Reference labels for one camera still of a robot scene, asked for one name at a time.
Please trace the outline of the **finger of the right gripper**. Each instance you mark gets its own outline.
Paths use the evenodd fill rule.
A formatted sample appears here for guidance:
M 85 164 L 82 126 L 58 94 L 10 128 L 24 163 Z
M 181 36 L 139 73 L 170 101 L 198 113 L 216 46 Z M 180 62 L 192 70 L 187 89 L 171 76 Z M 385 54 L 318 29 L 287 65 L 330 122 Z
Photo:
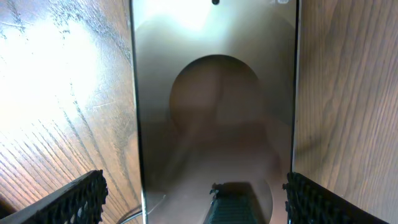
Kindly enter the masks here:
M 204 224 L 258 223 L 251 201 L 252 188 L 244 182 L 213 184 L 213 196 Z

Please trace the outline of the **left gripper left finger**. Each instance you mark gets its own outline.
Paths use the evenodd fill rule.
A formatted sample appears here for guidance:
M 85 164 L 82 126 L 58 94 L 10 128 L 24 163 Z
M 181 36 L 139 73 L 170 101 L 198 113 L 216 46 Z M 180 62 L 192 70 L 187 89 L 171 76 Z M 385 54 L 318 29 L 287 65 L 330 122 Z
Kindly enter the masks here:
M 98 224 L 108 188 L 102 170 L 91 170 L 41 200 L 1 219 L 8 224 Z

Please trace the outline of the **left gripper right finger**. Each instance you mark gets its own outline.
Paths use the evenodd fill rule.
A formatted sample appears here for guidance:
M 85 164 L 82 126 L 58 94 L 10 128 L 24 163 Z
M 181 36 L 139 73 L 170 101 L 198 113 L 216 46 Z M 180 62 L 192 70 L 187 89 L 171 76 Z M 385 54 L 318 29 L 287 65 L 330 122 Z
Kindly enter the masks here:
M 287 174 L 285 210 L 290 224 L 387 224 L 297 172 Z

